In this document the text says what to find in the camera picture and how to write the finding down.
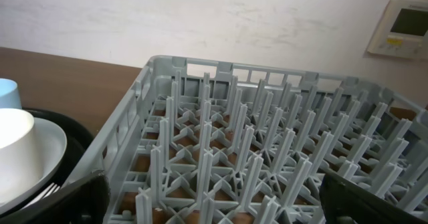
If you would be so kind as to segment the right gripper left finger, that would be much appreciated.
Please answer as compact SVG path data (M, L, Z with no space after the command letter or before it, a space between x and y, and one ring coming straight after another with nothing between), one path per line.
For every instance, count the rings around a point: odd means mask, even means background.
M102 223L109 202L108 179L104 171L95 171L54 194L1 218L1 223Z

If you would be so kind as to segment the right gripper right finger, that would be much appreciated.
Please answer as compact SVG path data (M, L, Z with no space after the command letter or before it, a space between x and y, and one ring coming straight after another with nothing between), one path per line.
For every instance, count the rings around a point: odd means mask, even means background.
M323 178L320 202L327 223L427 224L332 172Z

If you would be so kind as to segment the light blue cup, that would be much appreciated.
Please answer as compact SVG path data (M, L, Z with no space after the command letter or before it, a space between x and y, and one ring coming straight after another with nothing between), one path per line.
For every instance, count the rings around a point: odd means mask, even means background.
M0 79L0 108L22 109L18 85L15 81Z

